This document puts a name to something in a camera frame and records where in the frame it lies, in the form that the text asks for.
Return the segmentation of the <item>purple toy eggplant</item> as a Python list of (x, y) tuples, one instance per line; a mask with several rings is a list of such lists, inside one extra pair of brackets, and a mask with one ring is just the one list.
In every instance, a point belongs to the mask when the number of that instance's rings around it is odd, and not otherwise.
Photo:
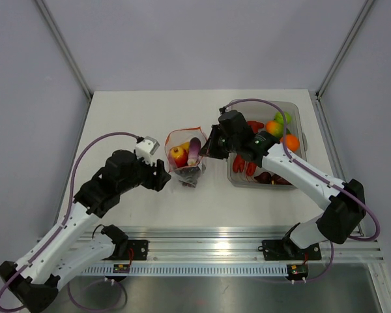
[(194, 137), (190, 140), (190, 145), (188, 149), (188, 159), (187, 165), (193, 166), (197, 164), (199, 159), (199, 151), (201, 149), (201, 141), (199, 138)]

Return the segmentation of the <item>clear zip top bag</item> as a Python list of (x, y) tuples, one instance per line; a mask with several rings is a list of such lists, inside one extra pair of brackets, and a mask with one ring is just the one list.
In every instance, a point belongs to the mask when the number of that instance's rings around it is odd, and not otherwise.
[(167, 135), (164, 150), (169, 173), (182, 186), (195, 188), (205, 171), (200, 150), (207, 142), (201, 127), (173, 130)]

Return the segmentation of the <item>red toy tomato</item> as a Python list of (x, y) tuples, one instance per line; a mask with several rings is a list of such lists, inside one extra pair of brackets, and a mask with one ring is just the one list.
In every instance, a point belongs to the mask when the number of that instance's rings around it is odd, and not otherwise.
[(174, 152), (172, 157), (177, 168), (187, 166), (188, 154), (185, 150)]

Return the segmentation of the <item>dark purple toy grapes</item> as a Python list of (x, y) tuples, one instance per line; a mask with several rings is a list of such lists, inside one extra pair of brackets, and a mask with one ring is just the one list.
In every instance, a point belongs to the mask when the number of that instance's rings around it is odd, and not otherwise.
[(174, 174), (183, 186), (195, 188), (202, 171), (198, 166), (187, 166), (175, 170)]

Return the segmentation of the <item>yellow toy potato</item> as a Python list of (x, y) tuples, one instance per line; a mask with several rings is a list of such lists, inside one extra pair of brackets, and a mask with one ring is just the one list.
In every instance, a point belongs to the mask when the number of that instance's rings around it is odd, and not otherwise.
[(184, 142), (181, 145), (172, 147), (169, 150), (169, 158), (176, 164), (187, 162), (189, 147), (190, 142)]

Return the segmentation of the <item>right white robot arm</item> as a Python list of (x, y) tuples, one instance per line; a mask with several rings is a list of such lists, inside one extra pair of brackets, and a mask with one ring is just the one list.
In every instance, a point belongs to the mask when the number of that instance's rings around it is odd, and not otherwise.
[(298, 258), (322, 241), (344, 243), (366, 215), (359, 205), (364, 201), (361, 183), (354, 179), (345, 183), (310, 166), (285, 149), (277, 137), (264, 130), (255, 133), (235, 110), (219, 117), (199, 152), (216, 159), (227, 159), (231, 153), (284, 178), (323, 210), (308, 222), (294, 225), (278, 243), (277, 251), (287, 258)]

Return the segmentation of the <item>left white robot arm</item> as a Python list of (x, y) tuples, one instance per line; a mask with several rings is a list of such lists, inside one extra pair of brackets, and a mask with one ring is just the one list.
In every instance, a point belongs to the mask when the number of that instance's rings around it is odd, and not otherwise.
[(115, 151), (74, 196), (64, 219), (25, 256), (0, 265), (3, 290), (9, 290), (30, 312), (43, 312), (75, 276), (99, 260), (130, 255), (128, 236), (120, 228), (103, 227), (90, 243), (65, 253), (84, 231), (119, 204), (121, 196), (143, 186), (161, 191), (171, 179), (163, 160), (147, 162), (135, 151)]

